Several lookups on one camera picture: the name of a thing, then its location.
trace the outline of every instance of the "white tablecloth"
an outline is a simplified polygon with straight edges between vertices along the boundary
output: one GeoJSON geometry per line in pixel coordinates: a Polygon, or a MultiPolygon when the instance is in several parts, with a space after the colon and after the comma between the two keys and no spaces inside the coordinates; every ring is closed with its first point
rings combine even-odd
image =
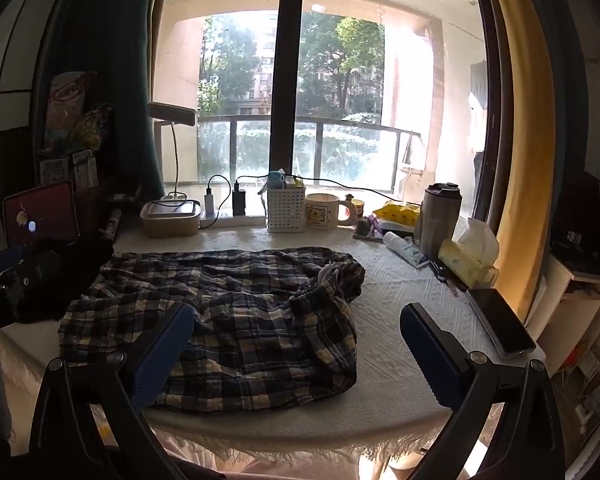
{"type": "MultiPolygon", "coordinates": [[[[437,404],[400,336],[398,318],[409,302],[421,303],[440,328],[452,332],[467,351],[481,350],[502,362],[464,294],[455,298],[429,267],[416,270],[384,244],[352,238],[352,230],[307,230],[302,234],[269,234],[266,229],[234,228],[200,232],[189,238],[146,238],[140,231],[123,233],[117,251],[167,252],[241,249],[257,251],[324,246],[348,252],[365,267],[362,294],[352,302],[358,334],[358,381],[337,397],[280,412],[189,415],[143,410],[154,428],[167,430],[226,454],[291,456],[299,451],[360,450],[377,455],[400,454],[419,447],[442,428],[449,410],[437,404]]],[[[4,333],[40,366],[58,355],[58,323],[12,325],[4,333]]],[[[531,357],[544,360],[541,349],[531,357]]]]}

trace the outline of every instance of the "yellow curtain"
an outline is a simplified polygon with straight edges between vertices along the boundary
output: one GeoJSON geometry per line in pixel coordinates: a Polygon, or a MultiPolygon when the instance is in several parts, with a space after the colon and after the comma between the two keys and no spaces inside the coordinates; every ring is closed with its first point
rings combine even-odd
{"type": "Polygon", "coordinates": [[[531,0],[499,0],[513,76],[513,147],[498,229],[496,288],[525,319],[542,264],[555,155],[554,80],[544,32],[531,0]]]}

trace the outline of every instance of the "tube of cream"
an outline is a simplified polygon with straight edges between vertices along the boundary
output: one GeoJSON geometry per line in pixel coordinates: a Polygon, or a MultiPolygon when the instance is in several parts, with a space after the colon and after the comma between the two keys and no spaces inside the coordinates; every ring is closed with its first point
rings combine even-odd
{"type": "Polygon", "coordinates": [[[416,269],[427,265],[429,259],[418,250],[413,242],[408,240],[411,240],[411,238],[408,237],[403,240],[394,233],[387,233],[382,238],[387,247],[398,254],[403,260],[407,260],[416,269]]]}

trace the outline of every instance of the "wooden shelf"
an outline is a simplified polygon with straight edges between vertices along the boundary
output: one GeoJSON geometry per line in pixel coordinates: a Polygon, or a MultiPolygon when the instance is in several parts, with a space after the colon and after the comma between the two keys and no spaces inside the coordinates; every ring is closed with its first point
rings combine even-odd
{"type": "Polygon", "coordinates": [[[525,326],[546,354],[547,371],[553,375],[580,341],[589,349],[600,334],[600,276],[572,270],[553,255],[543,271],[546,289],[525,326]],[[571,282],[591,283],[592,290],[567,292],[571,282]]]}

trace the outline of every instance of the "tissue box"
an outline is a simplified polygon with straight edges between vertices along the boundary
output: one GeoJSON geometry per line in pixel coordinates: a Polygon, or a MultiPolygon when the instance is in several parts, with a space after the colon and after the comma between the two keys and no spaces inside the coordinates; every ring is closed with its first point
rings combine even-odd
{"type": "Polygon", "coordinates": [[[497,269],[484,267],[451,240],[442,242],[438,258],[469,288],[491,285],[498,277],[497,269]]]}

